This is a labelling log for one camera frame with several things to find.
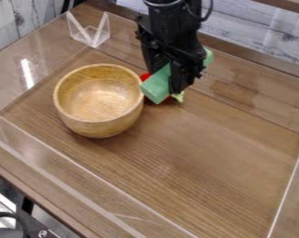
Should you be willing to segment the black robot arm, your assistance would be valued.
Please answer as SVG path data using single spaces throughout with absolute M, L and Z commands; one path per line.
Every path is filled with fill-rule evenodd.
M 143 0 L 149 14 L 136 19 L 136 37 L 149 73 L 170 65 L 170 93 L 182 93 L 202 76 L 207 51 L 199 30 L 214 12 L 215 2 L 203 14 L 203 0 Z

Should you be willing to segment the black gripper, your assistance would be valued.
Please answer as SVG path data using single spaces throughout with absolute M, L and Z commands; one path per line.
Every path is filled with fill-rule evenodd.
M 202 4 L 147 4 L 148 14 L 136 18 L 137 38 L 149 73 L 156 73 L 168 63 L 167 53 L 194 54 L 204 48 L 199 41 L 199 29 L 208 20 Z M 203 61 L 170 64 L 170 90 L 180 94 L 203 77 Z

